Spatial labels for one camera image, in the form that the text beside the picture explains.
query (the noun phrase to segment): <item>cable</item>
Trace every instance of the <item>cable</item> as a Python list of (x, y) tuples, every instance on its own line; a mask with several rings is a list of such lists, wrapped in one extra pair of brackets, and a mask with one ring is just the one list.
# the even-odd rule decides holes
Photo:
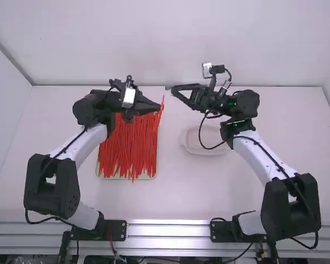
[(204, 120), (205, 120), (206, 118), (208, 118), (208, 119), (212, 119), (212, 118), (218, 118), (218, 117), (222, 116), (222, 115), (219, 114), (219, 115), (214, 115), (213, 117), (207, 117), (208, 114), (210, 114), (210, 113), (212, 113), (212, 112), (211, 112), (211, 111), (208, 111), (208, 112), (206, 112), (206, 113), (204, 114), (204, 117), (203, 117), (203, 119), (202, 119), (202, 122), (200, 122), (199, 130), (198, 130), (198, 139), (199, 139), (199, 143), (200, 143), (200, 145), (203, 147), (203, 149), (206, 149), (206, 150), (213, 150), (213, 149), (215, 149), (215, 148), (217, 148), (217, 147), (223, 145), (223, 144), (226, 142), (226, 140), (224, 140), (224, 141), (220, 142), (219, 144), (216, 144), (214, 147), (206, 147), (206, 146), (203, 145), (203, 143), (202, 143), (202, 138), (201, 138), (201, 136), (200, 136), (200, 131), (202, 130), (202, 125), (203, 125), (203, 123), (204, 123)]
[(32, 221), (29, 220), (28, 210), (27, 209), (25, 209), (24, 216), (25, 216), (26, 222), (28, 224), (41, 224), (41, 223), (44, 223), (44, 222), (49, 221), (49, 220), (55, 220), (55, 221), (61, 221), (64, 224), (68, 224), (69, 226), (72, 226), (72, 227), (74, 226), (73, 224), (70, 224), (70, 223), (66, 222), (65, 220), (63, 220), (63, 219), (61, 219), (61, 218), (59, 218), (57, 216), (52, 216), (52, 217), (48, 217), (48, 218), (45, 218), (45, 219), (40, 220), (40, 221), (32, 222)]
[(79, 240), (77, 239), (77, 260), (79, 258)]
[(49, 166), (56, 160), (56, 158), (58, 156), (60, 156), (62, 153), (65, 153), (66, 150), (71, 147), (71, 145), (76, 142), (77, 139), (79, 139), (79, 137), (81, 137), (85, 132), (87, 132), (87, 127), (85, 126), (83, 131), (78, 134), (74, 139), (71, 140), (71, 142), (69, 144), (66, 145), (66, 147), (62, 148), (62, 150), (60, 150), (59, 153), (57, 153), (54, 157), (52, 157), (52, 159), (44, 166), (44, 169), (42, 170), (40, 176), (43, 176), (44, 173), (48, 170)]
[[(304, 204), (304, 206), (306, 207), (308, 214), (314, 218), (314, 215), (312, 213), (311, 208), (309, 207), (306, 199), (304, 198), (304, 195), (301, 193), (301, 191), (298, 189), (298, 187), (295, 185), (295, 183), (292, 181), (291, 177), (286, 173), (285, 169), (270, 155), (270, 153), (255, 139), (248, 137), (248, 136), (235, 136), (234, 139), (237, 138), (243, 138), (243, 139), (247, 139), (252, 141), (255, 145), (258, 145), (258, 147), (260, 147), (260, 149), (271, 159), (271, 161), (275, 164), (276, 167), (278, 167), (278, 169), (282, 172), (282, 174), (284, 174), (284, 176), (287, 178), (287, 180), (291, 183), (293, 189), (295, 190), (295, 192), (298, 195), (298, 198), (302, 201), (302, 203)], [(315, 241), (313, 246), (307, 246), (306, 244), (302, 243), (301, 241), (299, 241), (296, 238), (290, 238), (291, 240), (297, 242), (298, 244), (300, 244), (301, 246), (312, 250), (315, 249), (318, 246), (319, 243), (319, 233), (318, 231), (315, 232)]]
[(221, 264), (225, 264), (225, 263), (230, 263), (233, 262), (235, 260), (238, 260), (240, 257), (242, 257), (244, 254), (246, 254), (246, 252), (251, 248), (251, 246), (253, 245), (253, 243), (251, 243), (240, 255), (238, 255), (237, 257), (234, 257), (228, 261), (223, 261), (221, 262)]
[(168, 258), (163, 258), (163, 257), (146, 257), (146, 259), (165, 260), (169, 262), (180, 263), (179, 260), (169, 260)]
[(291, 240), (297, 242), (298, 244), (300, 244), (301, 246), (305, 247), (306, 249), (312, 250), (315, 249), (318, 246), (318, 242), (319, 242), (319, 233), (315, 232), (315, 241), (313, 246), (307, 246), (306, 244), (302, 243), (301, 241), (299, 241), (296, 238), (290, 238)]
[(213, 219), (210, 220), (210, 223), (215, 221), (215, 220), (221, 220), (222, 222), (227, 222), (225, 218), (222, 217), (214, 217)]
[(108, 98), (108, 94), (109, 94), (109, 92), (110, 92), (112, 89), (114, 89), (114, 88), (115, 88), (114, 86), (111, 86), (110, 89), (106, 92), (106, 94), (105, 94), (105, 98), (104, 98), (104, 101), (106, 101), (106, 99)]
[(234, 96), (235, 94), (238, 94), (239, 92), (242, 92), (242, 91), (235, 91), (235, 92), (233, 92), (232, 96)]
[(143, 257), (140, 261), (138, 261), (136, 264), (141, 264), (147, 257)]
[(227, 71), (227, 74), (230, 76), (228, 81), (232, 81), (232, 74), (231, 74), (231, 72), (228, 69), (226, 69), (226, 68), (225, 68), (225, 70)]

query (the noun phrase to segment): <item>black mounting bracket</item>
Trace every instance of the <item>black mounting bracket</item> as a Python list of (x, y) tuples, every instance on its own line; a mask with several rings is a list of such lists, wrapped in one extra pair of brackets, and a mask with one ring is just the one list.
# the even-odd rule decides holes
[(71, 240), (96, 240), (96, 241), (125, 241), (127, 234), (127, 222), (125, 220), (102, 220), (102, 233), (91, 232), (86, 229), (72, 227), (70, 239)]
[(211, 221), (210, 239), (213, 243), (261, 243), (266, 237), (243, 235), (239, 225), (234, 221)]

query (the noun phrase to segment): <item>aluminum rail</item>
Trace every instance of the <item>aluminum rail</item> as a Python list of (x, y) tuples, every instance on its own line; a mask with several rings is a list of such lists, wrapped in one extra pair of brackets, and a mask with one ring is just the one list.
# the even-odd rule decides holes
[[(125, 256), (197, 256), (235, 257), (248, 244), (212, 243), (209, 221), (197, 220), (128, 220), (127, 239), (114, 242), (116, 250)], [(29, 225), (24, 222), (0, 222), (0, 254), (57, 255), (62, 233), (70, 226), (59, 222)], [(287, 239), (277, 243), (280, 257), (330, 259), (330, 225), (319, 232), (317, 250), (308, 250)], [(314, 234), (298, 237), (312, 245)], [(76, 242), (71, 241), (69, 255), (76, 254)], [(80, 256), (112, 255), (107, 241), (80, 241)], [(255, 246), (244, 255), (255, 257)]]

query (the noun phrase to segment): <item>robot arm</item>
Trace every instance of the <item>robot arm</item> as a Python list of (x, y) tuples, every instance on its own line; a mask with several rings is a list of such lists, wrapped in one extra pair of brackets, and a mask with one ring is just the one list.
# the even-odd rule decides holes
[[(274, 243), (317, 232), (321, 227), (321, 218), (316, 180), (309, 173), (298, 174), (262, 141), (252, 124), (252, 118), (258, 115), (259, 95), (252, 90), (227, 95), (232, 76), (224, 65), (204, 63), (202, 72), (205, 79), (211, 76), (209, 86), (177, 85), (170, 88), (172, 95), (192, 110), (205, 113), (203, 121), (229, 116), (228, 121), (220, 123), (223, 142), (247, 161), (265, 187), (261, 211), (240, 213), (233, 216), (232, 221), (224, 223), (212, 222), (212, 241), (257, 242), (267, 237)], [(216, 74), (224, 72), (229, 73), (229, 79), (219, 91), (214, 91)], [(190, 97), (184, 96), (182, 91), (191, 91)]]
[(89, 154), (113, 132), (115, 113), (121, 113), (123, 119), (131, 123), (134, 116), (159, 111), (161, 107), (143, 96), (130, 75), (126, 82), (117, 79), (109, 82), (109, 91), (92, 90), (74, 103), (73, 113), (83, 126), (81, 132), (49, 154), (34, 154), (29, 159), (24, 193), (28, 223), (41, 223), (29, 220), (28, 210), (31, 210), (102, 234), (103, 214), (80, 201), (77, 171)]

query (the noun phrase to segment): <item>bundle of red cable ties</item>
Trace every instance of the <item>bundle of red cable ties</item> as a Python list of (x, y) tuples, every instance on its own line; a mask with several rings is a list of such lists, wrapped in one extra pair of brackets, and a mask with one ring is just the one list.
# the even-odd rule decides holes
[(111, 178), (135, 180), (144, 173), (152, 178), (157, 169), (158, 128), (164, 110), (135, 116), (127, 123), (121, 114), (116, 114), (116, 128), (111, 136), (99, 146), (99, 175)]

